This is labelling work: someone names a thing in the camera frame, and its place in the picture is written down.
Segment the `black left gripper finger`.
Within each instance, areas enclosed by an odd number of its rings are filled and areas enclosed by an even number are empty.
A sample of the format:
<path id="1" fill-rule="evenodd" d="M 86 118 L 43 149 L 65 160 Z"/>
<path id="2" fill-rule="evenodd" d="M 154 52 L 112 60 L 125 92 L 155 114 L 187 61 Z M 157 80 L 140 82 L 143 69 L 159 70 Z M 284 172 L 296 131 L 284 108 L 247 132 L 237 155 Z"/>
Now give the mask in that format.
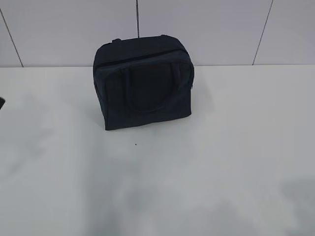
<path id="1" fill-rule="evenodd" d="M 5 99 L 0 97 L 0 109 L 3 107 L 4 104 L 5 104 Z"/>

